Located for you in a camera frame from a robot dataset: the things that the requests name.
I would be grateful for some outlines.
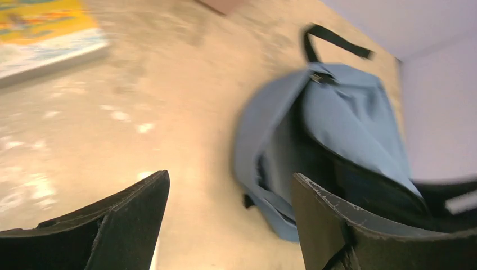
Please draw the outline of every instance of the book cover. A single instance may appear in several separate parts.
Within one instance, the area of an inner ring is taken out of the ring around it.
[[[78,0],[0,0],[2,80],[108,46]]]

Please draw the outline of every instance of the book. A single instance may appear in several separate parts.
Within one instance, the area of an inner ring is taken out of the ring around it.
[[[104,55],[108,45],[78,0],[0,0],[0,88]]]

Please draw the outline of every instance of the tiled floor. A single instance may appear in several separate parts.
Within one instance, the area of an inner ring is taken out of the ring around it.
[[[236,119],[261,84],[305,65],[319,23],[376,52],[325,42],[325,61],[381,77],[399,122],[395,59],[317,0],[251,0],[229,17],[195,1],[88,0],[112,40],[102,61],[0,91],[0,229],[31,228],[148,172],[172,186],[157,269],[304,269],[298,244],[241,205],[230,174]]]

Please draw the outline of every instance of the white wall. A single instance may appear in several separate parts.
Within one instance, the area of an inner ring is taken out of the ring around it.
[[[477,0],[322,0],[402,61],[477,29]]]
[[[407,60],[401,76],[413,177],[477,174],[477,31]]]

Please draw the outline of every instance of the brown object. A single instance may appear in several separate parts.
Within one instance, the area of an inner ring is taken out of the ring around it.
[[[198,0],[199,2],[213,8],[214,10],[228,15],[240,4],[246,2],[246,0]]]

